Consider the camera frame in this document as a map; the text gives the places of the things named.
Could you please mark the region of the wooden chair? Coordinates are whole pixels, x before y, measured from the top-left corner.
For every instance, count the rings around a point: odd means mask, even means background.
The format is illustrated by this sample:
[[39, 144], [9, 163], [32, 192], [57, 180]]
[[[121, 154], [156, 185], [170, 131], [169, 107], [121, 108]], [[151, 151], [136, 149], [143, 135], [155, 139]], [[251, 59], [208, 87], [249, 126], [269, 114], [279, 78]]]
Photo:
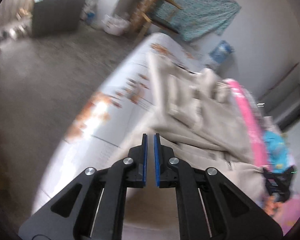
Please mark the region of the wooden chair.
[[[158, 9], [158, 7], [164, 2], [174, 7], [174, 10], [166, 19], [163, 19], [155, 14], [155, 10]], [[178, 10], [182, 10], [182, 7], [174, 0], [140, 0], [129, 19], [130, 32], [136, 33], [138, 31], [134, 45], [137, 45], [141, 42], [151, 25], [178, 35], [179, 31], [169, 22], [169, 20]]]

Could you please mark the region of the white plastic bag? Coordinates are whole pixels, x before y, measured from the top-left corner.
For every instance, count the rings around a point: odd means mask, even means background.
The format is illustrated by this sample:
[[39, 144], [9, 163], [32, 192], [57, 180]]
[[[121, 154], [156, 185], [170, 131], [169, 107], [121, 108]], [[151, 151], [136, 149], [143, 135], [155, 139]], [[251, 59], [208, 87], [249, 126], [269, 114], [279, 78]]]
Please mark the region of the white plastic bag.
[[120, 16], [105, 15], [102, 20], [103, 30], [114, 36], [121, 36], [126, 33], [130, 28], [130, 22], [121, 18]]

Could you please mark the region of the teal floral wall cloth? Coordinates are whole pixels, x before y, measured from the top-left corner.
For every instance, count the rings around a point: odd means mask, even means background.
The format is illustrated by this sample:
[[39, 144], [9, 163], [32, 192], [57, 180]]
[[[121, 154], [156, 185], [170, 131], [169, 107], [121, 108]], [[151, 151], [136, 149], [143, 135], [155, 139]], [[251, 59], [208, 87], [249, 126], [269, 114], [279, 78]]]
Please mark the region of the teal floral wall cloth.
[[208, 33], [222, 35], [240, 12], [235, 0], [174, 0], [181, 10], [167, 2], [158, 3], [154, 15], [167, 20], [182, 40], [190, 42]]

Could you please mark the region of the pink floral blanket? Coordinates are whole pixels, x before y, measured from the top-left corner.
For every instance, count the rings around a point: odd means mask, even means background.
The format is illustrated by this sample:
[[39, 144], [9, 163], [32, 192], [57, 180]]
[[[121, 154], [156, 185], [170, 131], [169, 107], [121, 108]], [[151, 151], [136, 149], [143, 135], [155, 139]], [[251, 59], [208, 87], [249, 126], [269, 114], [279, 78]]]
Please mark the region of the pink floral blanket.
[[[271, 131], [282, 136], [281, 131], [272, 123], [269, 116], [263, 117], [252, 95], [234, 79], [225, 79], [235, 98], [238, 109], [247, 127], [249, 141], [254, 154], [254, 165], [266, 168], [272, 172], [268, 162], [268, 153], [263, 140], [265, 131]], [[300, 218], [300, 194], [290, 186], [291, 195], [286, 202], [276, 202], [275, 196], [268, 192], [261, 200], [261, 207], [270, 215], [286, 234]]]

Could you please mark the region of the cyan cloth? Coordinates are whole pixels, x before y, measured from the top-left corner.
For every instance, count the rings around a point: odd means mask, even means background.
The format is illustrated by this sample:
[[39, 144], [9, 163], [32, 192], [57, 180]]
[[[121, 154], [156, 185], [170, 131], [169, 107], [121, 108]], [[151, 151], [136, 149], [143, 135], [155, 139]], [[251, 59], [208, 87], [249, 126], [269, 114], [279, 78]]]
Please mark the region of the cyan cloth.
[[281, 135], [265, 131], [263, 140], [268, 153], [268, 162], [273, 173], [283, 173], [295, 164], [295, 161]]

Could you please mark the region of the blue water bottle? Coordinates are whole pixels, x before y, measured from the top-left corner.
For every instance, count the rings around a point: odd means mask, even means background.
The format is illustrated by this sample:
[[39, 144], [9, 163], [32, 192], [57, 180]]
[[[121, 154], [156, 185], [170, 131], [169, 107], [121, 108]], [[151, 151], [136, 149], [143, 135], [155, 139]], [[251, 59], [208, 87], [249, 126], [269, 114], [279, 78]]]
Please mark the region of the blue water bottle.
[[217, 46], [209, 52], [213, 63], [221, 64], [234, 52], [234, 48], [225, 40], [221, 40]]

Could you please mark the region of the dark low cabinet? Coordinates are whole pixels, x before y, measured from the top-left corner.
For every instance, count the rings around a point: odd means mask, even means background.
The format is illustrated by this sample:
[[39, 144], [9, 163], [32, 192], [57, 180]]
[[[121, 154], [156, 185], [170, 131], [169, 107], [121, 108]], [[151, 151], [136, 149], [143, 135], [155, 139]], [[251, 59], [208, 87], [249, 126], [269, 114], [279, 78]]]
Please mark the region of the dark low cabinet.
[[32, 37], [77, 30], [84, 4], [85, 0], [42, 0], [34, 3]]

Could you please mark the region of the cream zip-up jacket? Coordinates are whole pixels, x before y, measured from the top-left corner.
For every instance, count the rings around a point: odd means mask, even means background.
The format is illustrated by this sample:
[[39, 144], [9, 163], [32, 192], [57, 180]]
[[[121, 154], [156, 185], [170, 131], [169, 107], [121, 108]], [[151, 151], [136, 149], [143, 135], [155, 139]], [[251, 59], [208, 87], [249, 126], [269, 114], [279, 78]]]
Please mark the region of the cream zip-up jacket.
[[144, 133], [159, 133], [178, 158], [195, 168], [218, 169], [260, 204], [266, 194], [262, 170], [229, 86], [209, 68], [191, 73], [164, 55], [149, 53], [147, 63], [154, 105], [109, 162], [124, 157]]

